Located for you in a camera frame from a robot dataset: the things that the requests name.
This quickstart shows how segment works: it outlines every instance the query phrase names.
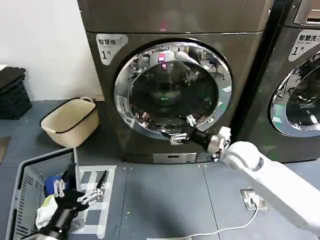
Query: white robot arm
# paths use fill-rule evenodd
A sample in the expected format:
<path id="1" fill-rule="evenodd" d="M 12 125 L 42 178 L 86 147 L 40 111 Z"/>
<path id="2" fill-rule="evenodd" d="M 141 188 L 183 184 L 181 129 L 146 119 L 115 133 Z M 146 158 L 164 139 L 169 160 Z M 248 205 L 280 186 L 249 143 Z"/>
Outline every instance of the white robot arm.
<path id="1" fill-rule="evenodd" d="M 187 122 L 194 125 L 188 116 Z M 214 158 L 224 162 L 247 178 L 261 195 L 288 221 L 300 229 L 320 236 L 320 191 L 285 165 L 272 161 L 257 147 L 245 141 L 230 144 L 230 128 L 222 127 L 218 135 L 192 128 L 189 134 L 170 136 L 171 144 L 192 141 L 202 145 Z"/>

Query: white cloth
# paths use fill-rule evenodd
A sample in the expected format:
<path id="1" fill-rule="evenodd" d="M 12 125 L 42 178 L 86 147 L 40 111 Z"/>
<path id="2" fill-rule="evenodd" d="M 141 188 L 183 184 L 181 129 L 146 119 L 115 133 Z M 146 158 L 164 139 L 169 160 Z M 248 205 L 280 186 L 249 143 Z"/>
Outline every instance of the white cloth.
<path id="1" fill-rule="evenodd" d="M 45 203 L 36 211 L 35 225 L 38 229 L 41 229 L 48 225 L 51 217 L 54 215 L 55 211 L 58 208 L 53 195 L 50 195 L 47 198 L 50 198 L 49 202 L 45 204 L 47 199 L 44 200 Z"/>

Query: white wall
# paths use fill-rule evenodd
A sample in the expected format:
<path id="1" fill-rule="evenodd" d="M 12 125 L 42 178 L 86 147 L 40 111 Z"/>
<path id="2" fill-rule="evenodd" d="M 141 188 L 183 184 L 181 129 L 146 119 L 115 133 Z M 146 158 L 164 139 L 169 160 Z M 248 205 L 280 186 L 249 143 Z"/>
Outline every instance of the white wall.
<path id="1" fill-rule="evenodd" d="M 77 0 L 2 0 L 0 64 L 27 69 L 31 100 L 102 96 Z"/>

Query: washing machine door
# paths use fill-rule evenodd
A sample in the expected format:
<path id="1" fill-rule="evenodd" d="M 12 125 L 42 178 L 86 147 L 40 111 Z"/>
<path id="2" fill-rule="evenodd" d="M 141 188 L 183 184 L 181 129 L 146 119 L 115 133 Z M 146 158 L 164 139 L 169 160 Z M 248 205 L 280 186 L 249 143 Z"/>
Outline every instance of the washing machine door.
<path id="1" fill-rule="evenodd" d="M 193 42 L 155 45 L 132 57 L 120 70 L 114 102 L 135 131 L 155 139 L 181 133 L 177 116 L 192 114 L 206 130 L 225 112 L 232 94 L 227 64 Z"/>
<path id="2" fill-rule="evenodd" d="M 320 136 L 320 52 L 292 70 L 270 105 L 276 129 L 290 137 Z"/>

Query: laundry basket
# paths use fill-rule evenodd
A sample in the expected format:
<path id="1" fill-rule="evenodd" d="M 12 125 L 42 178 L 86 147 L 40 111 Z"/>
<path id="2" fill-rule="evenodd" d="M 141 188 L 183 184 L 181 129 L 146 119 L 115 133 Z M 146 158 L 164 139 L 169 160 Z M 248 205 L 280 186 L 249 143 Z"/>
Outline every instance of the laundry basket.
<path id="1" fill-rule="evenodd" d="M 76 148 L 98 127 L 97 106 L 89 97 L 74 98 L 50 112 L 40 125 L 57 144 Z"/>
<path id="2" fill-rule="evenodd" d="M 46 196 L 46 179 L 62 175 L 70 164 L 77 164 L 77 151 L 65 148 L 23 161 L 17 170 L 12 202 L 7 221 L 5 240 L 19 240 L 37 232 L 35 225 L 37 209 Z M 75 166 L 75 187 L 81 191 L 81 179 L 78 165 Z M 84 213 L 79 212 L 73 220 L 71 229 L 83 228 Z"/>
<path id="3" fill-rule="evenodd" d="M 19 119 L 31 108 L 24 84 L 25 72 L 18 67 L 0 70 L 0 119 Z"/>

